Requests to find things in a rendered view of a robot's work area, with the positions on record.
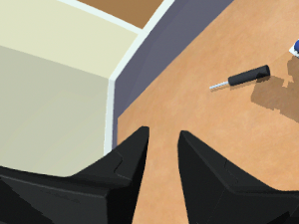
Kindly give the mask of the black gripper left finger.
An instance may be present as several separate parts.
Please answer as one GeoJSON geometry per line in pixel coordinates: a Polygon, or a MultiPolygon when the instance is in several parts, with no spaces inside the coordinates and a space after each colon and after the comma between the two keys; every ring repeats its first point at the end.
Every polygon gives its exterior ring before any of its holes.
{"type": "Polygon", "coordinates": [[[150,128],[72,176],[0,165],[0,221],[5,224],[131,224],[139,200],[150,128]]]}

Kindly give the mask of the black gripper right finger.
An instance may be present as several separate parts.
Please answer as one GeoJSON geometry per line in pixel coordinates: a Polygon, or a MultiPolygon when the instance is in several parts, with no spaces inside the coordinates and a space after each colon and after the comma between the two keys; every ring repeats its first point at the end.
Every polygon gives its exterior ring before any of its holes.
{"type": "Polygon", "coordinates": [[[299,191],[278,191],[182,130],[177,165],[187,224],[299,224],[299,191]]]}

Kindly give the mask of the black screwdriver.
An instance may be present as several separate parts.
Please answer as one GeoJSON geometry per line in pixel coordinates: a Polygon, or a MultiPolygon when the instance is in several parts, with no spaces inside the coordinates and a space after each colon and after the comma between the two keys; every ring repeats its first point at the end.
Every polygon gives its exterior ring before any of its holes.
{"type": "Polygon", "coordinates": [[[227,81],[225,83],[221,83],[218,85],[214,85],[214,87],[210,87],[210,89],[221,87],[221,85],[230,84],[231,87],[237,84],[247,83],[247,81],[258,80],[261,77],[270,76],[270,70],[268,70],[268,66],[261,66],[258,68],[253,68],[253,70],[245,72],[245,74],[238,74],[231,77],[227,77],[227,81]]]}

